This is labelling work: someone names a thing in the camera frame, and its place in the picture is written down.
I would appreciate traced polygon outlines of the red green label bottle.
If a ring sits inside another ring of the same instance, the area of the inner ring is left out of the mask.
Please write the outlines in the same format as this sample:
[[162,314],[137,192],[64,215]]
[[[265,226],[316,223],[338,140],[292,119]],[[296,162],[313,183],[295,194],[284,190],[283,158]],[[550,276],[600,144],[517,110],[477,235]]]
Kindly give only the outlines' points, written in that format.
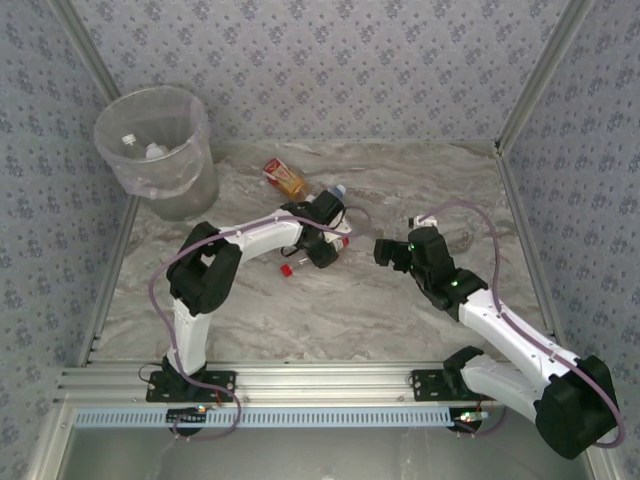
[[[327,243],[323,243],[321,244],[319,247],[324,247],[327,252],[328,252],[328,256],[332,251],[336,251],[338,254],[344,250],[347,246],[349,245],[349,239],[342,237],[342,238],[338,238],[334,241],[332,241],[331,243],[327,244]],[[302,268],[307,268],[307,267],[315,267],[311,261],[309,260],[309,258],[307,257],[306,253],[295,253],[291,260],[288,261],[287,263],[284,263],[280,266],[280,271],[282,273],[282,275],[286,278],[291,277],[292,275],[294,275],[296,272],[298,272],[299,270],[301,270]]]

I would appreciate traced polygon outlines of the amber tea bottle red label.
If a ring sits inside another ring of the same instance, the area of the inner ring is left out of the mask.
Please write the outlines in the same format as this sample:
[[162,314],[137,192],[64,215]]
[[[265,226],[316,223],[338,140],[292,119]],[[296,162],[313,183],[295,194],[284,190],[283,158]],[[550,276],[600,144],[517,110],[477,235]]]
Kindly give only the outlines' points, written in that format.
[[306,180],[278,158],[269,160],[262,172],[272,186],[292,201],[304,201],[311,194]]

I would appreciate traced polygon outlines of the small black controller board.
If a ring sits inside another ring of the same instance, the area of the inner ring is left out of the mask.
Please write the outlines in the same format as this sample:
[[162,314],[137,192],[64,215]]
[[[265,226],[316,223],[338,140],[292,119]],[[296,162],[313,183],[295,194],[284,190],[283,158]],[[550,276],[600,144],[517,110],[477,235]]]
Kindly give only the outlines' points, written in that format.
[[165,422],[176,438],[191,437],[202,430],[206,417],[207,408],[204,406],[169,409]]
[[482,422],[488,419],[489,416],[489,413],[480,410],[453,413],[453,426],[451,429],[457,433],[475,435]]

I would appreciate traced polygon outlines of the aluminium mounting rail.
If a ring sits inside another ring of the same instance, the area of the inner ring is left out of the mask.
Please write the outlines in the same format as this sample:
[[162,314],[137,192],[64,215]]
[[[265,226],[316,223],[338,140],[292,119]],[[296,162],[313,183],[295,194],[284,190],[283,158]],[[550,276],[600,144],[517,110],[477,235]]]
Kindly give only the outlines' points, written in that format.
[[[414,401],[410,373],[436,370],[434,362],[211,362],[212,370],[237,373],[236,394],[249,407],[401,406]],[[153,371],[142,361],[96,361],[63,370],[56,403],[133,405],[145,401],[139,373]]]

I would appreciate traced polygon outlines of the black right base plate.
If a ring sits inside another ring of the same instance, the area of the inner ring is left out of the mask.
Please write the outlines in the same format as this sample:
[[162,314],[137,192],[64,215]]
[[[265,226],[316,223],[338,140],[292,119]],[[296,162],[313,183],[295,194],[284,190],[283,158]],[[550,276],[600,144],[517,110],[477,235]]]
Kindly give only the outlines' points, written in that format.
[[491,400],[491,397],[472,392],[463,384],[460,374],[444,369],[413,370],[408,381],[416,402]]

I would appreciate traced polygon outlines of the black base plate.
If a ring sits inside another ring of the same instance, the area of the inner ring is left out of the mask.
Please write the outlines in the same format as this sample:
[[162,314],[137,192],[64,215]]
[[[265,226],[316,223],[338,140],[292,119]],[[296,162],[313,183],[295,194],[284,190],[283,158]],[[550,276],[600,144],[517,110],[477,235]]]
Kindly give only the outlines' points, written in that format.
[[408,381],[416,402],[491,400],[491,397],[472,392],[463,384],[460,374],[444,369],[413,370]]
[[[234,371],[202,371],[196,381],[235,391],[236,373]],[[203,388],[188,382],[173,371],[155,371],[151,373],[146,391],[149,403],[231,403],[229,393],[211,388]]]

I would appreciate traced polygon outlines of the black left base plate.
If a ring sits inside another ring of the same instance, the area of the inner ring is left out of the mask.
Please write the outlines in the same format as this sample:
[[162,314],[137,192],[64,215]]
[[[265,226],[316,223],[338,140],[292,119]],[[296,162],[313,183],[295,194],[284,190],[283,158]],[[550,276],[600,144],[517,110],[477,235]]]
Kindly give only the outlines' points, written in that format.
[[[236,373],[234,371],[202,371],[196,381],[235,391]],[[203,388],[188,382],[173,371],[155,371],[151,373],[146,391],[149,403],[231,403],[229,393],[211,388]]]

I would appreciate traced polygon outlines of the aluminium frame post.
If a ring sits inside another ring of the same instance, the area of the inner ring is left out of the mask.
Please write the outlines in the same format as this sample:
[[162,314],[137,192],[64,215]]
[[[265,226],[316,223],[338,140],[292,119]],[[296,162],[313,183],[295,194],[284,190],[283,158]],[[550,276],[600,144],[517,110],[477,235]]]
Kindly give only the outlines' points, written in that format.
[[94,45],[71,0],[47,0],[94,83],[107,102],[120,97],[115,80]]
[[495,148],[499,155],[505,156],[512,148],[595,1],[568,0],[500,135],[496,138]]

